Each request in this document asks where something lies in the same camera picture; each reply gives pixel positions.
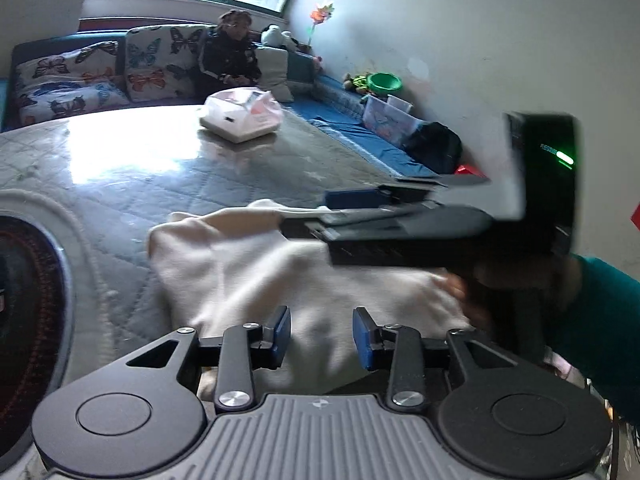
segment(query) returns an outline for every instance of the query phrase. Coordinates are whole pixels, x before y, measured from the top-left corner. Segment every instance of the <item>beige cloth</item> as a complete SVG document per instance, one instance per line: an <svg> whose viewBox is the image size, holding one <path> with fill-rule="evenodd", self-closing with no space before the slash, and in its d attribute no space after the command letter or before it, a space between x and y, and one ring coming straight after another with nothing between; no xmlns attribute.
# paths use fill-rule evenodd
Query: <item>beige cloth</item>
<svg viewBox="0 0 640 480"><path fill-rule="evenodd" d="M351 335L351 315L364 306L378 325L399 322L423 337L443 337L467 326L458 302L433 285L424 270L333 267L319 240L287 240L283 215L316 210L271 200L205 216L173 213L150 231L148 254L172 305L172 323L200 336L264 322L281 304L291 309L291 341L281 369L257 370L256 389L323 394L363 377ZM214 384L201 382L207 395Z"/></svg>

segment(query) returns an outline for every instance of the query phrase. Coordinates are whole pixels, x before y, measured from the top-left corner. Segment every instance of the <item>black jacket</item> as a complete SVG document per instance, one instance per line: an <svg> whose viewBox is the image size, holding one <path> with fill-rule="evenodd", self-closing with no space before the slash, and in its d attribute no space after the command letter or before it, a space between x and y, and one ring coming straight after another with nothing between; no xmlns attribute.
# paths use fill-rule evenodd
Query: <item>black jacket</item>
<svg viewBox="0 0 640 480"><path fill-rule="evenodd" d="M223 30L209 33L200 51L199 65L200 71L209 76L209 93L213 93L210 90L215 92L227 88L222 83L227 75L242 75L250 79L252 85L261 76L251 40L248 37L240 41L232 40Z"/></svg>

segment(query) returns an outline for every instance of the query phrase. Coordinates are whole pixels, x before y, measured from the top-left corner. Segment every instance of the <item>window sill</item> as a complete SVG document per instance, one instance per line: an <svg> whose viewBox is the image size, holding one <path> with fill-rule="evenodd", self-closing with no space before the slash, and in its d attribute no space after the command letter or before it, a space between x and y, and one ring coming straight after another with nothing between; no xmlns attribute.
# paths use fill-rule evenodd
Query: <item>window sill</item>
<svg viewBox="0 0 640 480"><path fill-rule="evenodd" d="M210 0L84 0L80 17L139 16L215 23L220 14L231 9L240 9L240 7ZM283 18L256 10L250 10L250 12L254 19L253 30L263 30L272 23L281 27L287 25L287 21Z"/></svg>

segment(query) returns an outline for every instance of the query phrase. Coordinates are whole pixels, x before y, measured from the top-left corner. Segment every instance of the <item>orange butterfly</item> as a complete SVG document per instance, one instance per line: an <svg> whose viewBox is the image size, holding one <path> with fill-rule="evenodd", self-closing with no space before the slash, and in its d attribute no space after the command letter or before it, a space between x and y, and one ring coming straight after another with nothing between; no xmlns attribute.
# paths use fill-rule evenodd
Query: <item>orange butterfly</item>
<svg viewBox="0 0 640 480"><path fill-rule="evenodd" d="M145 76L140 74L130 74L128 76L129 82L135 92L142 92L145 85L156 85L158 88L164 88L166 82L164 81L164 72L161 68L154 70L151 75Z"/></svg>
<svg viewBox="0 0 640 480"><path fill-rule="evenodd" d="M87 84L92 83L93 81L96 81L99 79L111 79L113 77L113 68L108 66L105 69L104 74L101 74L100 71L98 71L95 74L92 72L84 72L81 77L82 79L84 79L84 82Z"/></svg>

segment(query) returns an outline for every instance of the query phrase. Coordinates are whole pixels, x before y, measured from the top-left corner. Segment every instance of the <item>green light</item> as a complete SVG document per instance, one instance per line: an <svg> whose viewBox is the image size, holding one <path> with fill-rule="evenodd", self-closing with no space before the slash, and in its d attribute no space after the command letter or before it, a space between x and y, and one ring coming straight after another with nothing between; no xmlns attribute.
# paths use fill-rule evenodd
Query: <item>green light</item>
<svg viewBox="0 0 640 480"><path fill-rule="evenodd" d="M567 164L574 163L574 160L569 155L565 155L563 152L556 152L556 157L560 160L564 160Z"/></svg>

